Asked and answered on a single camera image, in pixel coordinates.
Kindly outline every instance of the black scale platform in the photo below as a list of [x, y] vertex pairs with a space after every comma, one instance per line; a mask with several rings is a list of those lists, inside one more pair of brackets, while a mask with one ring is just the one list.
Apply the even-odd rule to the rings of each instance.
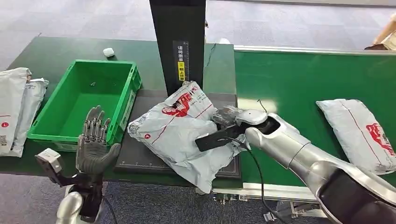
[[[216, 108], [226, 105], [236, 106], [236, 95], [207, 93]], [[163, 102], [167, 98], [166, 91], [139, 90], [136, 95], [134, 106], [128, 123], [146, 113], [156, 104]], [[155, 174], [175, 174], [168, 165], [150, 151], [143, 143], [129, 136], [125, 130], [121, 144], [120, 155], [115, 171], [126, 171], [132, 173], [155, 173]], [[236, 156], [227, 167], [222, 168], [217, 174], [217, 178], [241, 178], [239, 156]]]

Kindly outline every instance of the yellow label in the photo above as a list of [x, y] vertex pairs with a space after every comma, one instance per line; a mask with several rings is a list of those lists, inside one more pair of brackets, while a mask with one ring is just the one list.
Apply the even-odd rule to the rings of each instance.
[[179, 81], [185, 81], [184, 62], [177, 62], [177, 71], [179, 73]]

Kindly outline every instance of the green bin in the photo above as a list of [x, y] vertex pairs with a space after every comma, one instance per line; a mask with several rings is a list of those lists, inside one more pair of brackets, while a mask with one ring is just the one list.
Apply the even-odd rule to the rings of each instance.
[[88, 111], [101, 105], [110, 118], [106, 141], [121, 142], [141, 78], [136, 64], [75, 60], [67, 69], [28, 133], [43, 147], [76, 151]]

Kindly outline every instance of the humanoid robot hand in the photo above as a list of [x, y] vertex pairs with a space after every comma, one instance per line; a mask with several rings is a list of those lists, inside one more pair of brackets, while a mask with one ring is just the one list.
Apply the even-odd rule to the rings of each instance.
[[106, 137], [110, 119], [103, 121], [105, 112], [100, 105], [93, 107], [83, 124], [83, 132], [78, 138], [76, 168], [83, 173], [97, 175], [117, 158], [120, 144], [114, 144], [107, 151]]

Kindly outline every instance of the black vertical post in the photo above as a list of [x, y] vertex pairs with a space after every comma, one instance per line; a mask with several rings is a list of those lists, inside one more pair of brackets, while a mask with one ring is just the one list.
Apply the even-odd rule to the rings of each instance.
[[203, 88], [206, 0], [150, 0], [168, 96], [183, 81]]

